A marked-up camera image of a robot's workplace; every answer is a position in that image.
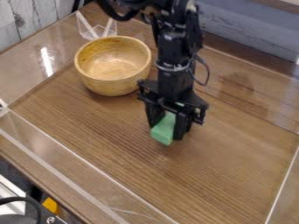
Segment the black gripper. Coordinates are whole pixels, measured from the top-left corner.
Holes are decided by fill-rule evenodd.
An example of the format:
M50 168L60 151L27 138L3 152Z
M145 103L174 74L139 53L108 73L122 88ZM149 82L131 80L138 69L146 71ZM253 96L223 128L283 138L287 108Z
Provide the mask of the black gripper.
M174 140L182 140L193 123L203 124L209 103L194 91L194 69L158 72L157 80L138 82L138 99L145 102L150 127L165 118L167 112L175 113Z

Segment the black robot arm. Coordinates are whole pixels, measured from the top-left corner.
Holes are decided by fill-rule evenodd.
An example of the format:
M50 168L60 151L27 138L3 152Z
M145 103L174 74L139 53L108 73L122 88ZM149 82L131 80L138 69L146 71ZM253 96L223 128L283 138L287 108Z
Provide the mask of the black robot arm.
M157 127L174 115L173 139L181 140L195 123L203 124L210 104L194 86L209 82L197 78L197 65L206 61L201 6L197 0L95 0L106 14L119 22L141 15L153 27L158 48L158 78L138 82L138 98L145 102L147 121Z

